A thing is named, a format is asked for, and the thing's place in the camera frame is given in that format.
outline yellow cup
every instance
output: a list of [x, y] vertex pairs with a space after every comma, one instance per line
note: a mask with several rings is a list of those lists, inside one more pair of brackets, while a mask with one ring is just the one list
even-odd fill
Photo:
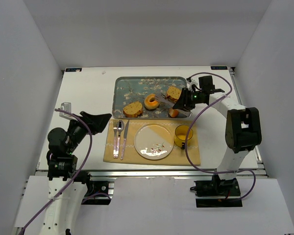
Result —
[[[174, 143], [179, 146], [181, 149], [185, 149], [185, 138], [186, 138], [186, 133], [188, 131], [189, 126], [186, 125], [180, 125], [175, 129], [174, 133]], [[191, 129], [187, 143], [189, 144], [191, 142], [191, 139], [193, 137], [193, 130]]]

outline white platform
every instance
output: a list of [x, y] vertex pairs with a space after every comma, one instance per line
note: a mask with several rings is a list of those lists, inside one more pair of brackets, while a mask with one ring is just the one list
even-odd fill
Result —
[[[225, 77], [231, 84], [228, 70], [211, 70], [210, 67], [115, 67], [115, 68], [83, 68], [81, 72], [65, 72], [56, 108], [62, 102], [72, 103], [72, 112], [79, 114], [85, 111], [90, 114], [111, 113], [114, 86], [121, 76], [181, 76], [184, 78], [196, 72], [214, 72]], [[229, 91], [228, 85], [221, 79], [214, 77], [216, 88]], [[237, 100], [235, 91], [230, 95]], [[193, 119], [206, 105], [197, 105], [192, 110]], [[208, 109], [197, 121], [198, 144], [201, 157], [201, 168], [213, 169], [220, 164], [226, 143], [224, 140], [225, 118], [213, 108]], [[67, 130], [69, 121], [59, 117], [54, 112], [49, 131], [55, 127]], [[144, 169], [193, 169], [191, 166], [155, 166], [135, 164], [115, 164], [103, 162], [103, 154], [107, 137], [107, 128], [102, 134], [93, 137], [93, 148], [84, 167], [86, 170], [144, 170]], [[84, 160], [89, 145], [89, 138], [85, 138], [74, 154], [78, 157], [77, 167]], [[46, 153], [48, 151], [47, 137], [39, 160], [39, 170], [47, 170]], [[256, 153], [249, 153], [244, 159], [241, 168], [258, 168]]]
[[[252, 179], [239, 179], [246, 193]], [[283, 235], [294, 227], [279, 184], [259, 179], [242, 208], [196, 208], [190, 179], [118, 178], [109, 206], [81, 206], [74, 235]], [[46, 203], [48, 180], [31, 176], [15, 227], [24, 224]], [[42, 213], [26, 230], [37, 235]]]

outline spoon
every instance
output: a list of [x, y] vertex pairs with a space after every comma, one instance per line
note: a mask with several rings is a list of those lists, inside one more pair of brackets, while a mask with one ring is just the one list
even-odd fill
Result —
[[120, 138], [121, 138], [121, 132], [124, 130], [124, 122], [122, 120], [119, 121], [118, 125], [118, 143], [117, 143], [117, 150], [116, 150], [116, 158], [119, 157], [119, 148], [120, 148]]

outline plate rim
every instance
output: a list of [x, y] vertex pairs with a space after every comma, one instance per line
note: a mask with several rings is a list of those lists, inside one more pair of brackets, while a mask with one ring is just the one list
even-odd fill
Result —
[[[136, 148], [135, 140], [136, 140], [137, 133], [138, 133], [141, 129], [143, 129], [144, 127], [146, 127], [146, 126], [151, 126], [151, 125], [161, 126], [162, 128], [166, 129], [166, 130], [171, 134], [172, 142], [173, 142], [173, 144], [172, 144], [172, 148], [171, 148], [171, 151], [170, 151], [165, 157], [163, 157], [163, 158], [159, 158], [159, 159], [150, 159], [150, 158], [146, 158], [145, 156], [143, 156], [142, 154], [140, 154], [140, 152], [139, 152], [139, 151], [137, 150], [137, 148]], [[171, 131], [170, 131], [166, 126], [161, 125], [161, 124], [158, 124], [158, 123], [148, 123], [148, 124], [142, 126], [141, 128], [139, 128], [138, 131], [135, 133], [135, 136], [134, 136], [134, 148], [135, 148], [136, 152], [137, 152], [141, 157], [143, 157], [143, 158], [145, 158], [145, 159], [147, 159], [147, 160], [151, 160], [151, 161], [158, 161], [158, 160], [161, 160], [161, 159], [166, 158], [166, 157], [172, 152], [172, 150], [174, 149], [174, 137], [172, 136]]]

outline bread slice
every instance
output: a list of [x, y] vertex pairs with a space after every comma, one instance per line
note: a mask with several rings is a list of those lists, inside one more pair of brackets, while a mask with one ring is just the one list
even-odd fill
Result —
[[182, 91], [179, 88], [170, 86], [167, 91], [167, 98], [173, 102], [177, 102], [177, 100], [180, 98], [181, 92]]
[[123, 113], [127, 118], [137, 118], [143, 113], [143, 105], [139, 101], [130, 103], [123, 108]]

